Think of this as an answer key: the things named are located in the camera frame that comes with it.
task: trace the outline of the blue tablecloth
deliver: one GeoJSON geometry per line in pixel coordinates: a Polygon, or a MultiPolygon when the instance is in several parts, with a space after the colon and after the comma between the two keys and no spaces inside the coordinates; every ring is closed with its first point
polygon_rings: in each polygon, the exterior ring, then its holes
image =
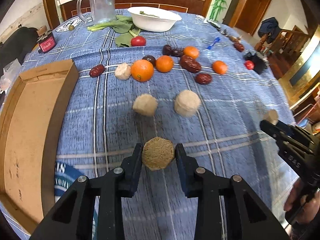
{"type": "MultiPolygon", "coordinates": [[[[129,16],[126,9],[117,13],[129,16]]],[[[258,75],[244,67],[243,55],[253,49],[245,41],[246,51],[241,53],[196,15],[179,14],[182,20],[165,33],[142,32],[147,39],[145,47],[119,49],[115,44],[118,33],[110,28],[89,32],[89,24],[80,22],[72,32],[63,32],[66,26],[55,30],[57,45],[49,53],[33,51],[26,56],[23,70],[69,58],[79,70],[60,133],[57,162],[73,166],[89,178],[102,176],[119,166],[136,143],[160,136],[174,144],[183,143],[200,166],[217,175],[241,175],[283,220],[283,202],[297,175],[277,155],[275,141],[259,128],[269,109],[276,109],[281,121],[294,122],[281,86],[270,69],[258,75]],[[221,38],[220,44],[206,50],[216,37],[221,38]],[[169,73],[155,71],[145,83],[115,78],[118,64],[133,63],[145,55],[158,58],[165,44],[199,48],[197,61],[203,71],[213,75],[212,83],[198,85],[194,74],[178,64],[169,73]],[[212,71],[216,60],[228,65],[226,75],[212,71]],[[89,70],[97,64],[106,66],[106,71],[91,78],[89,70]],[[181,117],[173,109],[175,97],[185,89],[197,93],[202,103],[191,118],[181,117]],[[132,110],[133,101],[143,93],[159,102],[154,117],[132,110]]],[[[184,196],[175,161],[160,171],[143,166],[137,193],[122,202],[127,239],[193,239],[197,199],[184,196]]]]}

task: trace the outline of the cardboard box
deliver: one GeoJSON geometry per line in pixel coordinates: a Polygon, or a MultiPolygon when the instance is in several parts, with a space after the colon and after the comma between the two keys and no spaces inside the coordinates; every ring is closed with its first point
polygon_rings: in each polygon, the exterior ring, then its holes
{"type": "Polygon", "coordinates": [[[79,73],[71,59],[21,73],[0,116],[0,201],[32,233],[54,205],[54,164],[79,73]]]}

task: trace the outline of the orange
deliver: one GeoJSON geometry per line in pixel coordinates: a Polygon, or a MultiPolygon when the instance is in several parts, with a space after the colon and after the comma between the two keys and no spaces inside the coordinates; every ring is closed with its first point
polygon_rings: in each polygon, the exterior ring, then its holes
{"type": "Polygon", "coordinates": [[[220,75],[225,74],[228,70],[228,66],[221,60],[217,60],[216,62],[212,63],[212,68],[220,75]]]}
{"type": "Polygon", "coordinates": [[[148,81],[152,77],[153,71],[153,65],[145,59],[139,59],[131,66],[132,77],[140,82],[148,81]]]}
{"type": "Polygon", "coordinates": [[[160,72],[169,72],[173,68],[173,59],[163,55],[156,60],[156,69],[160,72]]]}
{"type": "Polygon", "coordinates": [[[188,46],[184,48],[183,54],[196,59],[199,56],[199,50],[196,47],[188,46]]]}

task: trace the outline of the glass mug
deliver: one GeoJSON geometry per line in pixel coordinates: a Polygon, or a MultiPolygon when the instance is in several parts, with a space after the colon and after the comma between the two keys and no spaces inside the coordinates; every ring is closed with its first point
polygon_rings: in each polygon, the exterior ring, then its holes
{"type": "MultiPolygon", "coordinates": [[[[77,14],[79,18],[87,23],[81,12],[81,1],[77,2],[77,14]]],[[[116,18],[115,0],[89,0],[93,24],[105,23],[116,18]]]]}

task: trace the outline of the white bowl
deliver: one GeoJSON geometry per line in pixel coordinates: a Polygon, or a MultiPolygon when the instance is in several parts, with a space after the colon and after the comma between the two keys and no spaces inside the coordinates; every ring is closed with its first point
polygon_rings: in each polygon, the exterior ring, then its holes
{"type": "Polygon", "coordinates": [[[133,24],[138,28],[151,32],[166,32],[171,29],[176,21],[182,20],[180,15],[154,7],[130,7],[133,24]],[[143,11],[146,14],[156,15],[158,17],[140,14],[143,11]]]}

